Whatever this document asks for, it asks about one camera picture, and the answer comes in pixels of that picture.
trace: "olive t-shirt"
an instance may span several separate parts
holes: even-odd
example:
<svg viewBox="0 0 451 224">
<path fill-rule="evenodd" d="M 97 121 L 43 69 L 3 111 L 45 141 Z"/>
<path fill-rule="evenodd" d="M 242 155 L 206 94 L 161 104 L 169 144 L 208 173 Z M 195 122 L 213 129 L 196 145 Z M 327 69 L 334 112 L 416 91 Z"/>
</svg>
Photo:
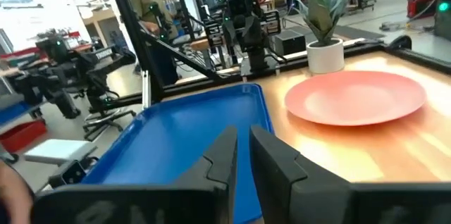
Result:
<svg viewBox="0 0 451 224">
<path fill-rule="evenodd" d="M 164 14 L 166 22 L 171 26 L 171 31 L 169 31 L 169 39 L 175 39 L 178 36 L 177 28 L 175 27 L 171 14 L 169 13 L 163 0 L 130 0 L 132 2 L 132 7 L 138 16 L 145 22 L 157 24 L 155 15 L 150 11 L 149 7 L 152 2 L 156 2 L 160 11 Z"/>
</svg>

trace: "green light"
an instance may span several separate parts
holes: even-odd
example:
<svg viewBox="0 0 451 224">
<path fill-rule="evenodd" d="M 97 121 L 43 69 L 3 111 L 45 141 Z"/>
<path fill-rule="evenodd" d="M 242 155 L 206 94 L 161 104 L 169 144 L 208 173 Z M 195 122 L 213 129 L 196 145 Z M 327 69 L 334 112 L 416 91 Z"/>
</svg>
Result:
<svg viewBox="0 0 451 224">
<path fill-rule="evenodd" d="M 438 10 L 439 10 L 439 11 L 446 11 L 446 10 L 449 9 L 449 7 L 450 7 L 450 5 L 449 5 L 448 3 L 443 2 L 443 3 L 441 3 L 441 4 L 438 6 Z"/>
</svg>

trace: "potted plant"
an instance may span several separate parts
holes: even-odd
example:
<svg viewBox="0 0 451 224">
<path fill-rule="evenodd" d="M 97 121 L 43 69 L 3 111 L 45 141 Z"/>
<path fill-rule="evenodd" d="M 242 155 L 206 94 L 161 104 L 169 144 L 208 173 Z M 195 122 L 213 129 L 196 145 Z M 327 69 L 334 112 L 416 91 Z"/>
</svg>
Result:
<svg viewBox="0 0 451 224">
<path fill-rule="evenodd" d="M 345 67 L 343 40 L 334 38 L 338 20 L 345 12 L 347 0 L 301 0 L 299 13 L 314 33 L 317 41 L 307 45 L 307 59 L 312 73 L 332 73 Z"/>
</svg>

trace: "red storage bin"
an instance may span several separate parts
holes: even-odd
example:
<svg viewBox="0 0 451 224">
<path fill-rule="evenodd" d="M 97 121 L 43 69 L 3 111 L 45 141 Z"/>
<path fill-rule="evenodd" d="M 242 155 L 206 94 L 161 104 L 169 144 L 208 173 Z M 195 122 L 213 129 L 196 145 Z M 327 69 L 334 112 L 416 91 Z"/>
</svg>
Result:
<svg viewBox="0 0 451 224">
<path fill-rule="evenodd" d="M 10 153 L 24 149 L 39 136 L 47 132 L 44 122 L 23 123 L 0 135 L 0 142 Z"/>
</svg>

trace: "wooden table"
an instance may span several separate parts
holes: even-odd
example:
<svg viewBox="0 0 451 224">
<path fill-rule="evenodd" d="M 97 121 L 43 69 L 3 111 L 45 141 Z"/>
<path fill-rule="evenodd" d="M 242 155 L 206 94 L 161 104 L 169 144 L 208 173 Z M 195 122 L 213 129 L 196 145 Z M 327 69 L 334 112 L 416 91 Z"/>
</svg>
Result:
<svg viewBox="0 0 451 224">
<path fill-rule="evenodd" d="M 276 136 L 351 182 L 451 180 L 451 77 L 381 51 L 348 58 L 345 70 L 377 70 L 410 77 L 425 88 L 428 102 L 410 116 L 378 125 L 310 123 L 291 115 L 285 107 L 287 91 L 312 77 L 306 68 L 292 70 L 254 81 L 263 87 Z"/>
</svg>

